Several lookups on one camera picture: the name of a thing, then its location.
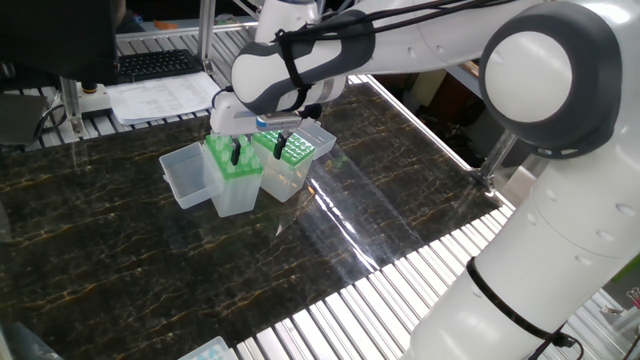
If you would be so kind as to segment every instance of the clear plastic box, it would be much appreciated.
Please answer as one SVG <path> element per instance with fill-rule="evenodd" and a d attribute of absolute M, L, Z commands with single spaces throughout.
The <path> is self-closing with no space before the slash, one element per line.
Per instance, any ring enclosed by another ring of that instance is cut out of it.
<path fill-rule="evenodd" d="M 238 360 L 238 357 L 218 336 L 178 360 Z"/>
<path fill-rule="evenodd" d="M 262 188 L 278 201 L 285 202 L 304 186 L 315 149 L 308 141 L 293 134 L 277 160 L 273 150 L 278 134 L 277 131 L 255 134 L 251 145 L 264 166 Z"/>
<path fill-rule="evenodd" d="M 316 149 L 313 160 L 331 151 L 336 144 L 336 137 L 320 127 L 318 123 L 300 128 L 296 130 L 295 134 L 308 141 Z"/>
<path fill-rule="evenodd" d="M 253 210 L 260 191 L 263 167 L 245 136 L 238 138 L 241 145 L 238 164 L 231 164 L 233 145 L 231 137 L 209 135 L 203 147 L 208 148 L 207 157 L 214 162 L 214 176 L 221 186 L 220 194 L 213 204 L 220 217 L 236 215 Z"/>
<path fill-rule="evenodd" d="M 187 209 L 220 194 L 212 164 L 203 156 L 199 143 L 160 157 L 164 179 L 181 208 Z"/>

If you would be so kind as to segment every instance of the metal grating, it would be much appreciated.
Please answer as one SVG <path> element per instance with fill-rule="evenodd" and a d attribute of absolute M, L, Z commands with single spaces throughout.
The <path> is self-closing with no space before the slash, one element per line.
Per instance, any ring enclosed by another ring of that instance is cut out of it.
<path fill-rule="evenodd" d="M 370 274 L 238 344 L 236 355 L 241 360 L 399 358 L 411 330 L 513 210 L 503 206 Z M 630 347 L 600 315 L 604 306 L 621 309 L 600 290 L 564 328 L 583 343 L 584 359 L 621 359 Z M 576 348 L 549 348 L 542 358 L 573 360 L 578 355 Z"/>

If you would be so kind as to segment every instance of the computer monitor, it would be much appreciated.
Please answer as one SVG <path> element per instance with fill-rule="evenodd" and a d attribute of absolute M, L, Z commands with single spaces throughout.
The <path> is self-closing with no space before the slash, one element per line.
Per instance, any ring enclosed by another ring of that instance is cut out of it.
<path fill-rule="evenodd" d="M 15 78 L 0 91 L 43 87 L 58 76 L 117 83 L 110 0 L 0 0 L 0 62 Z"/>

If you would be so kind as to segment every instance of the metal frame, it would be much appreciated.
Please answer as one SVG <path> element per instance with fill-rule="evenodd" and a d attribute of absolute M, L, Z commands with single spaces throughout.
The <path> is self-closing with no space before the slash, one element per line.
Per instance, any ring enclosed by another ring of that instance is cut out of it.
<path fill-rule="evenodd" d="M 480 86 L 478 84 L 478 78 L 480 76 L 480 69 L 478 68 L 478 65 L 468 61 L 462 65 L 453 66 L 445 70 L 471 90 L 471 92 L 476 94 L 479 98 L 482 98 Z M 491 179 L 517 141 L 518 138 L 515 135 L 505 130 L 482 166 L 479 169 L 473 169 L 470 171 L 471 176 L 481 184 L 493 189 L 493 182 Z"/>
<path fill-rule="evenodd" d="M 80 111 L 77 81 L 61 77 L 60 84 L 62 87 L 62 102 L 67 113 L 67 121 L 71 124 L 73 133 L 78 138 L 87 137 L 87 130 L 82 122 L 82 112 Z"/>

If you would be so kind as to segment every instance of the paper document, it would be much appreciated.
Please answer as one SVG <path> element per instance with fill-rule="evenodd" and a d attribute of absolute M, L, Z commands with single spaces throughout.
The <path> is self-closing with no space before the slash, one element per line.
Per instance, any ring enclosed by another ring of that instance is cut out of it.
<path fill-rule="evenodd" d="M 124 125 L 209 109 L 219 90 L 204 72 L 107 87 L 113 113 Z"/>

